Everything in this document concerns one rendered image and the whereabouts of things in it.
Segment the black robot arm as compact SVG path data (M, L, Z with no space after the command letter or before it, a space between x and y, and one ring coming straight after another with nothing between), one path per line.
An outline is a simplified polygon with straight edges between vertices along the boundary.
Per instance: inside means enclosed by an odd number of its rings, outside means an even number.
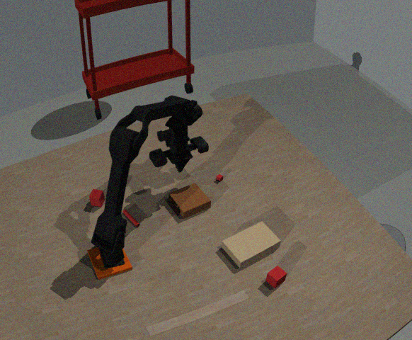
M202 115L197 101L169 96L164 101L145 106L135 106L131 113L122 118L110 135L109 151L112 157L108 190L104 212L98 217L91 243L101 253L105 268L124 265L125 229L127 220L122 218L122 204L129 174L130 163L138 157L139 149L148 137L148 125L152 120L169 118L165 126L168 130L158 131L160 142L169 147L170 137L184 137L188 126ZM142 130L127 129L136 120L142 121Z

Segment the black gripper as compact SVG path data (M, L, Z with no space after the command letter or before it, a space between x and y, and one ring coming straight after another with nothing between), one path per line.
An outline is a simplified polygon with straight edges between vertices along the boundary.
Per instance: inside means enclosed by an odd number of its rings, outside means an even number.
M209 145L201 137L189 138L188 134L184 137L170 137L169 150L162 151L161 148L150 151L149 158L155 167L164 166L167 163L167 158L172 164L175 164L178 172L182 172L188 161L193 158L190 153L192 150L198 149L199 153L208 152ZM188 144L190 140L191 144Z

